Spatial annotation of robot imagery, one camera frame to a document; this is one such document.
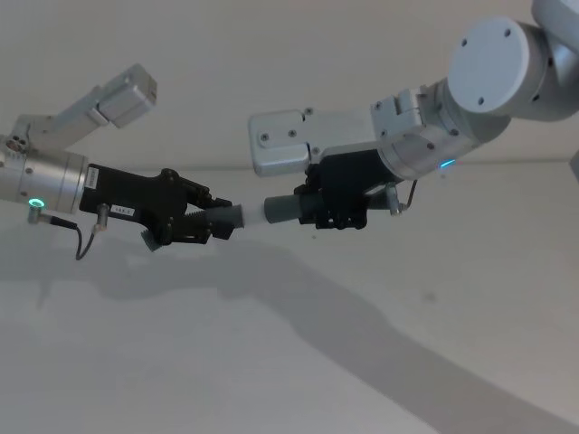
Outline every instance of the white cylindrical object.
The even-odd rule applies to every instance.
[[[533,17],[547,32],[579,54],[579,0],[534,0]]]
[[[550,66],[555,68],[559,85],[562,87],[574,85],[579,81],[579,54],[551,34],[547,36],[547,40],[553,59]]]
[[[547,63],[540,29],[506,16],[488,19],[453,55],[452,97],[472,113],[512,116],[535,96]]]
[[[45,210],[75,213],[84,190],[88,160],[63,151],[31,149],[21,154],[0,137],[0,200],[29,203]]]
[[[386,139],[378,153],[399,178],[419,179],[500,136],[509,117],[473,114],[460,108],[446,80],[422,89],[420,134],[406,134],[394,143]]]

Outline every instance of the gray tube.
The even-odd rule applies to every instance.
[[[235,229],[244,226],[241,205],[210,208],[204,212],[204,217],[208,222],[230,223]]]
[[[299,196],[269,197],[263,203],[265,218],[270,224],[297,220],[301,217]]]

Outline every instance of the black cable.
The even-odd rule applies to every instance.
[[[49,223],[52,226],[59,226],[64,229],[72,229],[76,231],[79,235],[79,245],[76,248],[76,260],[82,260],[90,250],[90,246],[92,246],[92,242],[94,241],[94,232],[90,235],[89,242],[87,243],[84,250],[82,249],[82,232],[79,229],[79,225],[75,222],[69,222],[68,220],[61,219],[60,217],[56,217],[54,215],[49,215],[50,217]]]
[[[90,246],[92,246],[92,242],[94,241],[94,232],[90,234],[89,242],[87,242],[84,250],[82,250],[82,231],[78,226],[76,227],[76,233],[79,235],[79,245],[76,248],[76,260],[82,260],[85,256],[87,256],[87,253],[90,250]]]
[[[410,205],[413,204],[414,192],[416,191],[416,185],[417,184],[418,184],[418,180],[415,179],[413,182],[413,186],[410,189],[410,195],[408,196],[408,203],[406,204],[406,209],[410,208]]]

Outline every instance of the robotic arm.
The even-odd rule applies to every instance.
[[[172,242],[207,243],[213,235],[229,239],[243,225],[241,207],[214,199],[209,189],[165,169],[154,178],[133,175],[102,165],[64,149],[109,123],[121,128],[151,110],[157,83],[134,65],[104,87],[60,115],[23,115],[12,133],[0,136],[0,199],[28,203],[29,222],[47,222],[79,233],[77,259],[109,217],[137,222],[147,228],[143,238],[151,250]],[[186,214],[188,205],[203,212]],[[98,215],[89,244],[81,252],[81,231],[45,210]]]
[[[499,137],[512,118],[571,117],[579,110],[579,0],[534,0],[533,16],[539,26],[502,16],[476,25],[459,41],[448,79],[432,86],[348,112],[252,117],[256,173],[307,175],[292,196],[266,200],[268,220],[362,229],[368,209],[407,209],[399,183],[415,187]],[[579,155],[572,167],[579,177]]]

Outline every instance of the round joint cap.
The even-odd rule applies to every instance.
[[[527,103],[544,72],[536,32],[506,16],[476,25],[452,57],[452,97],[469,112],[497,116]]]

